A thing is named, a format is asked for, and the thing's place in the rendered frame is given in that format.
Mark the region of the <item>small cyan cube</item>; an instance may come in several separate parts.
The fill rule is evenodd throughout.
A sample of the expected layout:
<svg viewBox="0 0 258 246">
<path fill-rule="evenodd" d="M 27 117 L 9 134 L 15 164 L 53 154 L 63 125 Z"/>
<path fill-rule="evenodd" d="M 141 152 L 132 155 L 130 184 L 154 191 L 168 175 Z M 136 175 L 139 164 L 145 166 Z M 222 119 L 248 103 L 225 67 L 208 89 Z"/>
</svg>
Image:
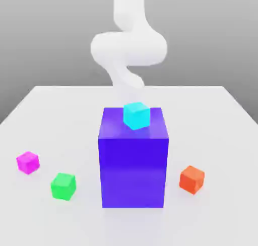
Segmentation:
<svg viewBox="0 0 258 246">
<path fill-rule="evenodd" d="M 150 108 L 142 102 L 124 105 L 123 122 L 132 130 L 148 127 L 150 125 Z"/>
</svg>

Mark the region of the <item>small orange cube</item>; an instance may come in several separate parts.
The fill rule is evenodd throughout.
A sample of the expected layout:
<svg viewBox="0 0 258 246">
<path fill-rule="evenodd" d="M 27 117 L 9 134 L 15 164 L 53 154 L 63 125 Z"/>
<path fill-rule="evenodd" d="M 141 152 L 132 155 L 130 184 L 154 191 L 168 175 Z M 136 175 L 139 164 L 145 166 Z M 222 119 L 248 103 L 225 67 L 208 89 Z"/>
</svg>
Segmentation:
<svg viewBox="0 0 258 246">
<path fill-rule="evenodd" d="M 180 174 L 179 187 L 195 195 L 204 184 L 205 173 L 193 166 L 188 166 Z"/>
</svg>

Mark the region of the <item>small green cube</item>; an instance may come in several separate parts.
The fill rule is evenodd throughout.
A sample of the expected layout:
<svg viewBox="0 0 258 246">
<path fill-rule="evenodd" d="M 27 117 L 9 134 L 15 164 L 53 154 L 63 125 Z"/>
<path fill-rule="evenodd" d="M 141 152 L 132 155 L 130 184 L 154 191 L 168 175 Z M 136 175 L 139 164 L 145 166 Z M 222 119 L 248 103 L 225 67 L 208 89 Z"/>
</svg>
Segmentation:
<svg viewBox="0 0 258 246">
<path fill-rule="evenodd" d="M 72 174 L 59 172 L 50 186 L 54 198 L 69 201 L 76 191 L 76 178 Z"/>
</svg>

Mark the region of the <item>small magenta cube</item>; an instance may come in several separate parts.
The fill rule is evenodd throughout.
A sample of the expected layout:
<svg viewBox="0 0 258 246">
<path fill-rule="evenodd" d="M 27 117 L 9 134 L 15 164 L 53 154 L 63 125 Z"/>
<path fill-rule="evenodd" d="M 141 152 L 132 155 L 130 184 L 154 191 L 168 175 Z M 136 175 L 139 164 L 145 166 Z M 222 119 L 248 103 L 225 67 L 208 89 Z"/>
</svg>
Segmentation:
<svg viewBox="0 0 258 246">
<path fill-rule="evenodd" d="M 29 175 L 40 167 L 39 156 L 32 152 L 25 152 L 16 158 L 18 169 Z"/>
</svg>

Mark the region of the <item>large purple box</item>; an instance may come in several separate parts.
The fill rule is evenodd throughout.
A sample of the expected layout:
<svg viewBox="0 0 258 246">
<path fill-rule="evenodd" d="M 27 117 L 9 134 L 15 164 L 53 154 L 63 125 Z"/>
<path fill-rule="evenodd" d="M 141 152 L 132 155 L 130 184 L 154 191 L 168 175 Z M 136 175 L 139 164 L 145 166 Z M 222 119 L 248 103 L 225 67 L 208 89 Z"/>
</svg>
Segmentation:
<svg viewBox="0 0 258 246">
<path fill-rule="evenodd" d="M 132 130 L 122 108 L 105 108 L 98 135 L 104 208 L 164 206 L 169 135 L 161 108 L 150 109 L 150 126 Z"/>
</svg>

